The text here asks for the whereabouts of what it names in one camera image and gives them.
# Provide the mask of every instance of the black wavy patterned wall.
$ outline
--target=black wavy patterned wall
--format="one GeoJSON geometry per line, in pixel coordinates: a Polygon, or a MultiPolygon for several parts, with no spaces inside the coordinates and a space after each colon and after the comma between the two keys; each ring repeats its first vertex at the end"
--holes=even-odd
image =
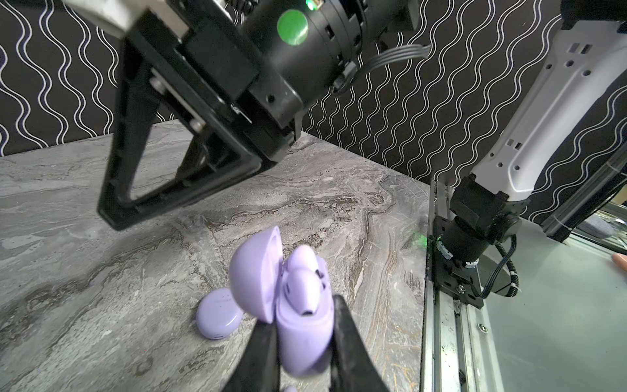
{"type": "MultiPolygon", "coordinates": [[[[561,25],[555,0],[424,0],[414,33],[426,60],[372,72],[322,97],[305,130],[399,172],[456,186],[503,131],[561,25]]],[[[58,1],[0,0],[0,155],[111,132],[118,41],[58,1]]],[[[376,52],[367,46],[363,57],[376,52]]],[[[600,98],[540,176],[525,213],[542,222],[626,136],[627,74],[600,98]]],[[[172,119],[160,110],[155,121],[172,119]]]]}
{"type": "MultiPolygon", "coordinates": [[[[428,183],[453,186],[488,152],[540,72],[561,27],[559,1],[425,0],[417,32],[388,46],[433,46],[428,59],[378,69],[327,94],[305,130],[428,183]]],[[[376,53],[366,48],[364,58],[376,53]]],[[[627,73],[580,121],[538,178],[524,216],[541,223],[623,143],[627,73]]]]}
{"type": "MultiPolygon", "coordinates": [[[[0,1],[0,156],[112,131],[119,42],[67,9],[0,1]]],[[[156,121],[171,118],[160,110],[156,121]]]]}

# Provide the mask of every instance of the metal bracket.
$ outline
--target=metal bracket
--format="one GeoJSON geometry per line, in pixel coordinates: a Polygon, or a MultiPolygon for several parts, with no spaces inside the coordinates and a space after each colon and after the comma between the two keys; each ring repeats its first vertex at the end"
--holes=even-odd
{"type": "Polygon", "coordinates": [[[449,217],[450,194],[444,184],[431,183],[420,391],[503,392],[487,306],[478,309],[456,300],[461,295],[457,285],[451,284],[449,294],[435,284],[438,265],[446,260],[435,239],[442,222],[448,221],[442,216],[449,217]]]}
{"type": "MultiPolygon", "coordinates": [[[[448,219],[436,216],[433,221],[434,237],[439,238],[448,227],[448,219]]],[[[477,268],[458,266],[454,258],[448,258],[437,248],[433,252],[433,284],[453,299],[481,309],[483,300],[473,295],[471,284],[480,289],[477,268]]]]}

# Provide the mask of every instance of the purple round case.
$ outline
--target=purple round case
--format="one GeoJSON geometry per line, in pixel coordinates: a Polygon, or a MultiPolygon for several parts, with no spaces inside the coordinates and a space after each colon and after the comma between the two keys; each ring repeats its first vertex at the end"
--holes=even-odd
{"type": "MultiPolygon", "coordinates": [[[[311,257],[311,254],[295,251],[293,256],[311,257]]],[[[315,257],[315,262],[295,261],[295,265],[307,268],[317,265],[322,289],[314,314],[298,314],[285,296],[290,271],[283,267],[278,227],[261,231],[240,245],[231,259],[229,285],[233,298],[245,312],[268,324],[276,316],[279,361],[292,376],[304,377],[321,373],[329,365],[334,307],[325,261],[320,257],[315,257]]]]}
{"type": "Polygon", "coordinates": [[[204,337],[222,339],[240,326],[244,312],[233,300],[228,287],[213,290],[200,301],[196,325],[204,337]]]}

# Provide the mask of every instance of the metal plate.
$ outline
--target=metal plate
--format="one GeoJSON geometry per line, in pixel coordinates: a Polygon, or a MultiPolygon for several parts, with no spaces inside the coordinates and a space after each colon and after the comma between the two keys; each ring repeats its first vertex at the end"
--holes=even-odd
{"type": "MultiPolygon", "coordinates": [[[[434,237],[439,238],[446,231],[449,221],[441,216],[436,216],[433,221],[434,237]]],[[[479,286],[479,274],[476,268],[458,268],[452,260],[447,260],[436,248],[433,249],[433,283],[437,289],[447,293],[453,299],[460,300],[464,304],[470,304],[476,308],[483,307],[483,300],[473,295],[471,282],[479,286]]]]}
{"type": "Polygon", "coordinates": [[[435,343],[435,298],[433,297],[433,283],[424,282],[424,324],[423,324],[423,360],[420,377],[420,391],[433,392],[433,366],[435,343]]]}

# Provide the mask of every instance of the black mounting plate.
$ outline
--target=black mounting plate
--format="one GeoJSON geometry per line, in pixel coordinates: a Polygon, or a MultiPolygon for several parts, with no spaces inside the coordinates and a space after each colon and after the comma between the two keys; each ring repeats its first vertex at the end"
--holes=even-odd
{"type": "MultiPolygon", "coordinates": [[[[433,220],[433,236],[435,240],[442,236],[449,225],[449,220],[436,216],[433,220]]],[[[453,299],[460,300],[464,304],[472,305],[478,309],[483,307],[483,299],[473,295],[471,284],[479,288],[479,274],[477,268],[464,268],[455,265],[454,260],[447,260],[434,246],[431,268],[433,269],[433,283],[437,289],[447,293],[453,299]]]]}

